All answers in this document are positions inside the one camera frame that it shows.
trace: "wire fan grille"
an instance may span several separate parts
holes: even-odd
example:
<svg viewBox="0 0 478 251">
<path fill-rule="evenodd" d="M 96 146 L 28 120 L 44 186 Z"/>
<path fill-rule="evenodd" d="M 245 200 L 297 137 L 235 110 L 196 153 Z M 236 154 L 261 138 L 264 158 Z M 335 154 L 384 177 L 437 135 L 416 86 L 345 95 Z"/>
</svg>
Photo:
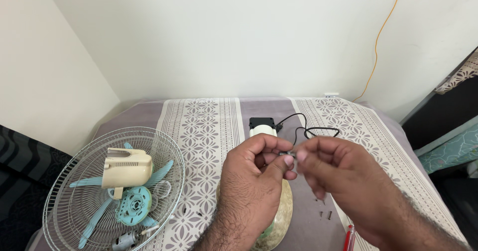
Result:
<svg viewBox="0 0 478 251">
<path fill-rule="evenodd" d="M 48 245 L 53 250 L 79 250 L 83 231 L 93 214 L 110 199 L 107 189 L 98 186 L 69 187 L 75 181 L 103 175 L 107 148 L 125 148 L 129 143 L 134 149 L 145 150 L 152 157 L 154 170 L 162 168 L 167 162 L 174 163 L 164 176 L 171 184 L 169 194 L 167 185 L 159 184 L 149 188 L 153 194 L 152 210 L 148 216 L 160 225 L 151 236 L 140 236 L 140 242 L 131 250 L 138 250 L 158 234 L 173 213 L 179 201 L 184 184 L 184 160 L 177 144 L 165 133 L 148 127 L 128 127 L 107 133 L 85 146 L 63 169 L 50 190 L 43 211 L 43 230 Z M 117 201 L 112 201 L 97 223 L 82 251 L 103 251 L 121 234 L 149 227 L 137 224 L 126 226 L 117 223 L 115 209 Z"/>
</svg>

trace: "fingernail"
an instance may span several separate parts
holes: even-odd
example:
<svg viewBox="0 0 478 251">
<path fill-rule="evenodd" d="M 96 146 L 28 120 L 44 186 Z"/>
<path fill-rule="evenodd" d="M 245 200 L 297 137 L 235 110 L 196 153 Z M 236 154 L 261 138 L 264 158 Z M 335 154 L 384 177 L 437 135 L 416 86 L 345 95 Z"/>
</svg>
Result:
<svg viewBox="0 0 478 251">
<path fill-rule="evenodd" d="M 299 151 L 297 151 L 297 153 L 296 153 L 296 159 L 297 159 L 299 162 L 303 162 L 306 158 L 307 158 L 307 151 L 305 151 L 305 150 L 299 150 Z"/>
<path fill-rule="evenodd" d="M 285 164 L 287 164 L 287 166 L 291 166 L 292 163 L 294 162 L 294 157 L 293 156 L 290 156 L 290 155 L 284 155 L 284 161 L 285 161 Z"/>
<path fill-rule="evenodd" d="M 315 191 L 315 192 L 314 192 L 314 195 L 315 195 L 315 197 L 317 197 L 317 199 L 320 199 L 320 200 L 325 199 L 325 198 L 322 198 L 322 197 L 321 197 L 322 194 L 321 194 L 319 191 Z"/>
</svg>

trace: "yellow cable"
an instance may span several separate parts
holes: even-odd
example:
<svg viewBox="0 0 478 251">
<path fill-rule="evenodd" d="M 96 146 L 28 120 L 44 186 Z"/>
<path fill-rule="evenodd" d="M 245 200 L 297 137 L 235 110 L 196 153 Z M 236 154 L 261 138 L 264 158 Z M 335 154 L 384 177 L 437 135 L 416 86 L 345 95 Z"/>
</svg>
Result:
<svg viewBox="0 0 478 251">
<path fill-rule="evenodd" d="M 388 18 L 390 17 L 391 12 L 393 12 L 393 10 L 395 9 L 395 6 L 397 5 L 397 2 L 398 2 L 398 0 L 395 0 L 395 3 L 393 4 L 393 7 L 391 8 L 390 14 L 387 16 L 387 19 L 385 20 L 385 22 L 383 22 L 382 28 L 380 28 L 379 34 L 377 35 L 377 39 L 375 40 L 375 64 L 373 65 L 372 73 L 370 74 L 370 77 L 368 78 L 367 84 L 365 85 L 365 89 L 363 90 L 362 95 L 360 95 L 359 97 L 355 98 L 355 100 L 357 100 L 358 98 L 362 97 L 363 94 L 365 93 L 365 91 L 367 90 L 368 83 L 370 82 L 370 79 L 371 79 L 372 76 L 373 76 L 373 72 L 375 71 L 375 67 L 377 66 L 377 59 L 378 59 L 378 57 L 379 57 L 379 55 L 377 55 L 377 42 L 379 41 L 380 33 L 382 32 L 383 27 L 385 26 L 385 23 L 387 22 Z"/>
</svg>

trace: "teal fabric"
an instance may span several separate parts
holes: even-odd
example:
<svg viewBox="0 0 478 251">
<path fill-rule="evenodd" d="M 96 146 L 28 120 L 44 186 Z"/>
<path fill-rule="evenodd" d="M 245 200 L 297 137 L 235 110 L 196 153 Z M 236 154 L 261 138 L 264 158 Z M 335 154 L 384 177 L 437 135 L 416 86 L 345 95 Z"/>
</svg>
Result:
<svg viewBox="0 0 478 251">
<path fill-rule="evenodd" d="M 478 124 L 419 156 L 418 159 L 428 174 L 439 169 L 478 160 Z"/>
</svg>

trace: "patterned bed sheet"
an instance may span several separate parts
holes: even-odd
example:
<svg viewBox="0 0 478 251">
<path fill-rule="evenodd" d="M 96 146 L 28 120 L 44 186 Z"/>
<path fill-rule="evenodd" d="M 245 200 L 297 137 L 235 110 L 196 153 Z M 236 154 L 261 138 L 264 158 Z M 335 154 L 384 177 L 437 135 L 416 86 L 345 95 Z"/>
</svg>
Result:
<svg viewBox="0 0 478 251">
<path fill-rule="evenodd" d="M 186 179 L 174 217 L 143 250 L 188 249 L 210 222 L 222 162 L 229 150 L 248 138 L 249 118 L 279 121 L 294 113 L 305 114 L 308 126 L 336 127 L 340 129 L 338 137 L 361 144 L 423 213 L 465 241 L 401 127 L 371 105 L 340 98 L 209 98 L 143 100 L 101 125 L 95 135 L 129 126 L 152 127 L 171 136 L 183 153 Z M 303 118 L 294 116 L 278 136 L 294 141 L 296 127 L 303 125 Z M 332 135 L 327 130 L 318 133 Z M 305 139 L 302 137 L 298 134 L 298 143 Z M 293 216 L 287 234 L 274 250 L 341 250 L 348 217 L 330 196 L 326 205 L 316 201 L 303 177 L 289 183 Z M 320 212 L 329 211 L 331 220 L 320 217 Z M 49 249 L 42 237 L 35 239 L 31 250 Z M 354 250 L 376 248 L 358 236 Z"/>
</svg>

